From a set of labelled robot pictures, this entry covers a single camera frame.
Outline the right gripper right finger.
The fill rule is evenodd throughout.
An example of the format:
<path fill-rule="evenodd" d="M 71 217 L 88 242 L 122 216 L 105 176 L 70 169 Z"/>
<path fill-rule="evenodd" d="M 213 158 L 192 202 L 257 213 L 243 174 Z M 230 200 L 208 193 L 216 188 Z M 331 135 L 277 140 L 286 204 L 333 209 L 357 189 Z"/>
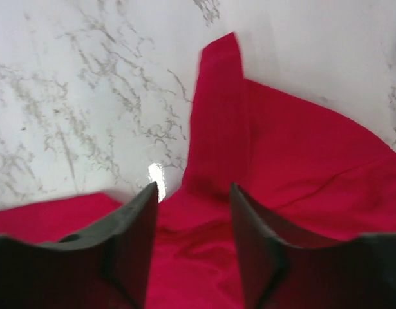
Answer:
<path fill-rule="evenodd" d="M 327 238 L 236 184 L 230 205 L 245 308 L 396 308 L 396 233 Z"/>

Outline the crimson red t shirt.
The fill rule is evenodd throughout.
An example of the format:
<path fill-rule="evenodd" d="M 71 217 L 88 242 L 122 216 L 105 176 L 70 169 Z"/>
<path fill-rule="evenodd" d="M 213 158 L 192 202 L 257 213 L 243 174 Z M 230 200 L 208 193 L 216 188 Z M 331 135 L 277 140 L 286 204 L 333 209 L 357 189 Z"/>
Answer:
<path fill-rule="evenodd" d="M 246 79 L 234 34 L 203 51 L 180 188 L 158 200 L 143 308 L 245 308 L 230 189 L 315 234 L 396 233 L 396 153 L 335 111 Z M 59 241 L 123 204 L 96 193 L 0 211 L 0 233 Z"/>

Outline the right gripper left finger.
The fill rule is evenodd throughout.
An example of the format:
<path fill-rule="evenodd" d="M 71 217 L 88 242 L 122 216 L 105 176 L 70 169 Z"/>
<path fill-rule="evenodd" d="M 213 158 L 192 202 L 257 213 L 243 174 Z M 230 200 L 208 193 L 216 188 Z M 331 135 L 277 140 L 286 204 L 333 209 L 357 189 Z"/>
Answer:
<path fill-rule="evenodd" d="M 0 233 L 0 308 L 143 308 L 157 210 L 150 183 L 59 241 Z"/>

